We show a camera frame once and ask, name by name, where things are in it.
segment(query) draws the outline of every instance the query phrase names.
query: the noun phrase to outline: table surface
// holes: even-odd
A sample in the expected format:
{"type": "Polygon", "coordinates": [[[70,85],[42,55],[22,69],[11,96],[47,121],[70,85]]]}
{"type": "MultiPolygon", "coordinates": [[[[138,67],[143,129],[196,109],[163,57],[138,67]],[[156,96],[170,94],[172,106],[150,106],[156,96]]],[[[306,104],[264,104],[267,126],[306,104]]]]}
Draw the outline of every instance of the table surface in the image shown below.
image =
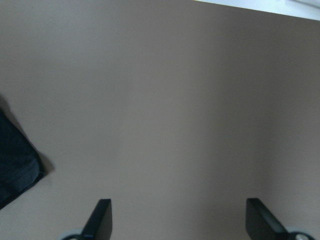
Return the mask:
{"type": "Polygon", "coordinates": [[[249,239],[246,198],[320,239],[320,23],[204,2],[0,1],[0,106],[48,175],[1,239],[112,199],[112,240],[249,239]]]}

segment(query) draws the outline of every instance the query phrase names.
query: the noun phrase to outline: screw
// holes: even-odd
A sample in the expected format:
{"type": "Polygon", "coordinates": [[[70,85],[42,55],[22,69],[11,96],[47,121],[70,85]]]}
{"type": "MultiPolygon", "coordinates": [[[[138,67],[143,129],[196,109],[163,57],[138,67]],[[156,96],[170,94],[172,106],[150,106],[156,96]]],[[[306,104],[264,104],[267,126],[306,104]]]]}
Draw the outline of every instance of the screw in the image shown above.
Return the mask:
{"type": "Polygon", "coordinates": [[[309,240],[309,238],[306,235],[297,234],[295,235],[295,240],[309,240]]]}

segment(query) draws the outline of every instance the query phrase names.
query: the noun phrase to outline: dark blue fabric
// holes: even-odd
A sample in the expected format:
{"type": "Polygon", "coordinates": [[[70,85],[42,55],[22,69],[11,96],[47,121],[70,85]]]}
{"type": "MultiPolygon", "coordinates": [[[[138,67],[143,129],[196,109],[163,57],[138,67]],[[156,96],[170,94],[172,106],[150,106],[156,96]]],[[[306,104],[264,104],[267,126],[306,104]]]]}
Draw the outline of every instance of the dark blue fabric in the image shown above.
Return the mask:
{"type": "Polygon", "coordinates": [[[36,150],[0,110],[0,209],[44,175],[36,150]]]}

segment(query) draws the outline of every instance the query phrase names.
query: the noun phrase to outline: white surface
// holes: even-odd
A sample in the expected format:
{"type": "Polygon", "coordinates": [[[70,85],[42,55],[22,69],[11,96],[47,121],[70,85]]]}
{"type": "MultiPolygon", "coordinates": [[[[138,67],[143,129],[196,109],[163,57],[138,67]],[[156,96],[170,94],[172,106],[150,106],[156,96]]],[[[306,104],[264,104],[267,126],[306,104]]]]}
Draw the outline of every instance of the white surface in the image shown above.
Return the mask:
{"type": "Polygon", "coordinates": [[[198,0],[320,21],[320,0],[198,0]]]}
{"type": "Polygon", "coordinates": [[[54,168],[0,210],[2,240],[54,240],[101,198],[111,240],[248,240],[247,197],[320,239],[320,22],[21,0],[0,31],[5,110],[54,168]]]}

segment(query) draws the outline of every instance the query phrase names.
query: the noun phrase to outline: dark cloth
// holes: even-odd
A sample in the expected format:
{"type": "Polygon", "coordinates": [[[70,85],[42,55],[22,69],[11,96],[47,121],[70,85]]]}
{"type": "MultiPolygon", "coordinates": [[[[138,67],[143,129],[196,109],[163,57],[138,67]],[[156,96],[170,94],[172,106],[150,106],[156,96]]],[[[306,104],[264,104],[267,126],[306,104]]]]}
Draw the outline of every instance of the dark cloth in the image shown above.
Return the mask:
{"type": "Polygon", "coordinates": [[[0,209],[44,175],[36,150],[0,110],[0,209]]]}

